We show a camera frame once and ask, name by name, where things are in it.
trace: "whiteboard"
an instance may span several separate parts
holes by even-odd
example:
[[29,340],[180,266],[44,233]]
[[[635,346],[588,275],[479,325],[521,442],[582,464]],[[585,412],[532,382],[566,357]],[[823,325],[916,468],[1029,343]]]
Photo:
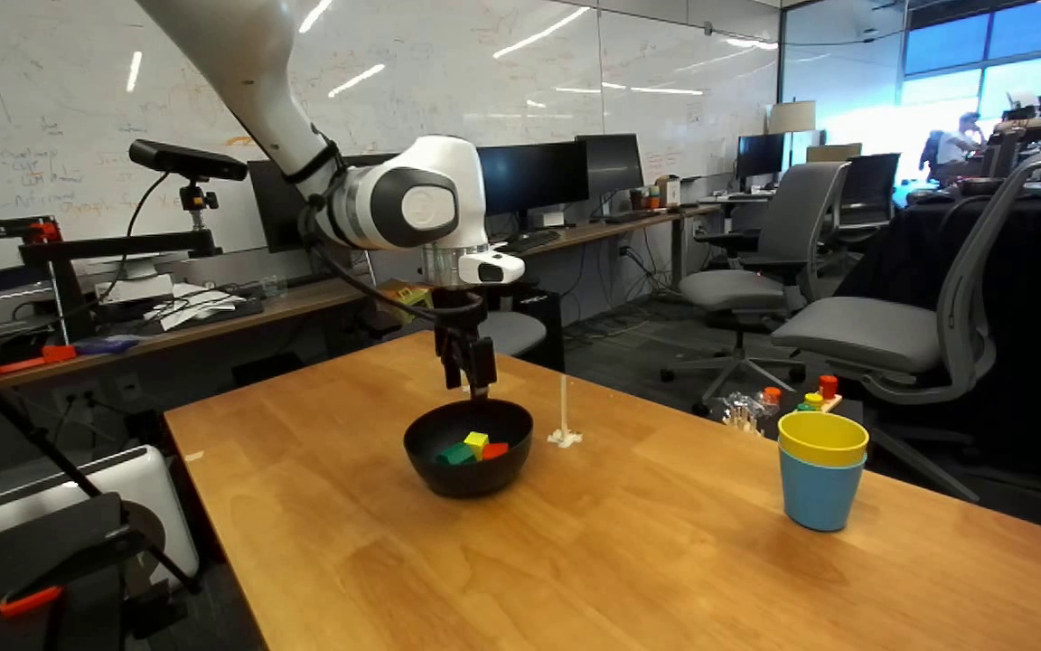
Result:
[[[717,172],[761,129],[778,58],[698,30],[597,14],[513,53],[578,8],[551,0],[337,0],[297,38],[293,91],[343,151],[398,151],[420,132],[479,146],[639,132],[648,172]],[[354,73],[387,73],[328,98]],[[610,85],[696,85],[650,98]],[[70,237],[125,234],[161,176],[126,160],[135,137],[256,160],[262,148],[135,0],[0,0],[0,218],[51,214]],[[186,233],[186,181],[166,181],[135,233]],[[250,181],[209,181],[207,224],[223,248],[266,246]]]

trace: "black bowl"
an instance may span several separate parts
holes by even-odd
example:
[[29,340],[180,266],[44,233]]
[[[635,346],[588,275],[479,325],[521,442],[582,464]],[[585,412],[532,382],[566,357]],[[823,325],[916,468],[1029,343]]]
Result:
[[[444,450],[458,445],[470,431],[505,442],[499,459],[449,468]],[[513,400],[454,400],[420,416],[405,431],[405,451],[437,495],[491,495],[519,481],[532,445],[532,416]]]

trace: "blue cup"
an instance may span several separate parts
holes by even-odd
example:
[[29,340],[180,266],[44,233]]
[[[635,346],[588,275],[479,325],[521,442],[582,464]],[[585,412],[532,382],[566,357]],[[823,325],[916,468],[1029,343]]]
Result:
[[858,495],[863,459],[819,468],[781,450],[785,516],[814,533],[843,533]]

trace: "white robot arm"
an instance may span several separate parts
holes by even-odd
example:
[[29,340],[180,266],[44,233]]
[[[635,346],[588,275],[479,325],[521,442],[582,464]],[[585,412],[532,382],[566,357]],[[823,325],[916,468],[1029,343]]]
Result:
[[349,171],[288,91],[297,22],[286,0],[139,0],[223,98],[233,117],[354,248],[429,248],[441,284],[505,284],[523,261],[484,234],[484,176],[470,141],[420,137],[401,154]]

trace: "yellow cup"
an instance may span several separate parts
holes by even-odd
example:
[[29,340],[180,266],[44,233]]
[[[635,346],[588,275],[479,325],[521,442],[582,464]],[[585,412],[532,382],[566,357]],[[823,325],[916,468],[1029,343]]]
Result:
[[790,412],[778,418],[778,445],[819,468],[855,468],[867,459],[873,433],[837,412]]

